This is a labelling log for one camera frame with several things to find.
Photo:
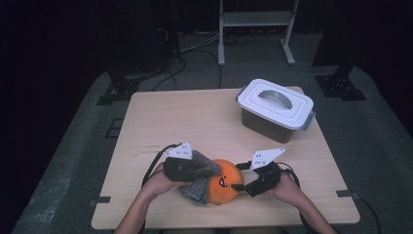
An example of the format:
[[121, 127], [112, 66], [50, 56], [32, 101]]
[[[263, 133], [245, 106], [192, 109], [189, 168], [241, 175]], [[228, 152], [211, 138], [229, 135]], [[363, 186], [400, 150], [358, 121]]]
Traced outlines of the black floor tape square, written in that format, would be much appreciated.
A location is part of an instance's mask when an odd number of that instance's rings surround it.
[[106, 132], [106, 138], [118, 138], [122, 130], [124, 120], [121, 118], [115, 118], [112, 120], [109, 129]]

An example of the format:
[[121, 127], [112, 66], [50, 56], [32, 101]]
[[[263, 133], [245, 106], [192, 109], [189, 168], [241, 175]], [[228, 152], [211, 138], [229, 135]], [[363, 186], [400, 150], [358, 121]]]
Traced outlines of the black tape mark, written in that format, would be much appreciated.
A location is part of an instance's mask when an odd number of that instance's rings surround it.
[[360, 196], [353, 190], [347, 189], [347, 190], [337, 190], [336, 194], [339, 198], [343, 197], [351, 197], [354, 200], [358, 200]]
[[110, 203], [111, 197], [110, 196], [100, 196], [97, 197], [96, 199], [90, 200], [89, 206], [90, 207], [95, 207], [97, 204], [107, 204]]

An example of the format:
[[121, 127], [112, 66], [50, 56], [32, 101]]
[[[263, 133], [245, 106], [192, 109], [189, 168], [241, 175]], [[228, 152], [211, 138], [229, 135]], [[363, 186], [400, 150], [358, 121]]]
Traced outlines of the brown translucent storage box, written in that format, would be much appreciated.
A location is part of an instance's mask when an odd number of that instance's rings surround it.
[[246, 110], [242, 110], [242, 123], [245, 127], [279, 143], [288, 143], [295, 133], [295, 130], [272, 123]]

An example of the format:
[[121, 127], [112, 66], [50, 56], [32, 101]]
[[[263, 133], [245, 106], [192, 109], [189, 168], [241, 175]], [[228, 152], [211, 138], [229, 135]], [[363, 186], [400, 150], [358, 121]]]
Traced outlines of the person's right hand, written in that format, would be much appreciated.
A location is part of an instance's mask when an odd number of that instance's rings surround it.
[[281, 180], [275, 188], [267, 191], [267, 194], [296, 208], [300, 206], [302, 191], [287, 173], [281, 174]]

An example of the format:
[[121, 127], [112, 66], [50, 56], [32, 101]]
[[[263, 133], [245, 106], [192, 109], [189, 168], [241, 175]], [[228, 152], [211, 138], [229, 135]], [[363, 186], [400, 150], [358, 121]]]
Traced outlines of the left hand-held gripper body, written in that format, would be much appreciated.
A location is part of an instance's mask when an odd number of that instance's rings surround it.
[[167, 159], [164, 164], [165, 175], [172, 181], [191, 182], [193, 174], [193, 151], [190, 142], [184, 142], [165, 153]]

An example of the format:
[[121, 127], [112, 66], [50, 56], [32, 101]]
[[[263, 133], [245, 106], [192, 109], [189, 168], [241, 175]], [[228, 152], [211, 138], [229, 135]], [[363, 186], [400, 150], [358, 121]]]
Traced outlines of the orange plush toy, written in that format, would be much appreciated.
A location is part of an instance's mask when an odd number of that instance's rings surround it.
[[208, 201], [212, 204], [225, 204], [239, 196], [233, 185], [243, 185], [244, 176], [241, 171], [227, 160], [216, 159], [214, 163], [221, 169], [220, 175], [213, 176], [208, 186]]

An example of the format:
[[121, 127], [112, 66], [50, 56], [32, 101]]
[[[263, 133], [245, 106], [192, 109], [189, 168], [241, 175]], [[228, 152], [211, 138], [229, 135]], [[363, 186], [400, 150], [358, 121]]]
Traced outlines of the grey fluffy cloth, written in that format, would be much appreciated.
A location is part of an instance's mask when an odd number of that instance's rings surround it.
[[189, 184], [179, 188], [181, 193], [199, 206], [206, 206], [208, 203], [208, 186], [213, 176], [219, 176], [221, 169], [212, 160], [197, 150], [193, 150], [193, 174], [196, 170], [211, 170], [211, 177], [196, 178]]

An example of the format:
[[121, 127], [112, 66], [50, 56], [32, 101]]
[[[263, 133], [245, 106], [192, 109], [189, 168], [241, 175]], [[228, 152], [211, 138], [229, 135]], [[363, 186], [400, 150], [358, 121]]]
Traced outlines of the white metal stand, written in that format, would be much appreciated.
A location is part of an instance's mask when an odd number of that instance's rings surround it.
[[225, 12], [224, 0], [219, 3], [217, 63], [225, 64], [224, 29], [230, 27], [285, 26], [286, 33], [281, 39], [282, 49], [289, 65], [296, 63], [289, 47], [293, 25], [300, 0], [293, 0], [290, 10], [275, 12]]

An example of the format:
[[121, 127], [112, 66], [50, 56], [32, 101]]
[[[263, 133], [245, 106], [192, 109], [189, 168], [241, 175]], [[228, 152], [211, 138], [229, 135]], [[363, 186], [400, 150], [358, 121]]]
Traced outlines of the person's left hand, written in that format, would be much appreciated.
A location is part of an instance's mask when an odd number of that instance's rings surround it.
[[184, 185], [189, 185], [189, 182], [170, 180], [164, 173], [164, 164], [160, 163], [143, 185], [141, 191], [151, 200], [154, 200], [157, 196], [170, 191], [172, 188]]

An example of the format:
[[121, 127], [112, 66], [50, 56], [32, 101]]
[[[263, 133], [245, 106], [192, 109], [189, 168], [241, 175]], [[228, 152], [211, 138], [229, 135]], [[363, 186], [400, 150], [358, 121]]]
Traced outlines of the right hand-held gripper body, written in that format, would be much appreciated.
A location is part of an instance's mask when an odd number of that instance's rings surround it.
[[284, 148], [255, 151], [250, 168], [256, 172], [257, 179], [245, 187], [245, 191], [255, 197], [277, 186], [281, 180], [281, 169], [275, 160], [284, 153]]

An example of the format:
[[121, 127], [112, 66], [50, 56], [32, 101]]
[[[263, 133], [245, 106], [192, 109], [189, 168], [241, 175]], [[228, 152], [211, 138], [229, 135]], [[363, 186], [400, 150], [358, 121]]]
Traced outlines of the black stand base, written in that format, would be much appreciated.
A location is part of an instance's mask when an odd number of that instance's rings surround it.
[[106, 92], [99, 97], [97, 105], [110, 105], [114, 101], [127, 101], [137, 92], [141, 80], [127, 78], [122, 72], [109, 71], [110, 83]]
[[349, 78], [353, 68], [352, 63], [343, 63], [333, 74], [316, 76], [322, 93], [327, 98], [340, 98], [343, 101], [366, 100], [363, 92]]

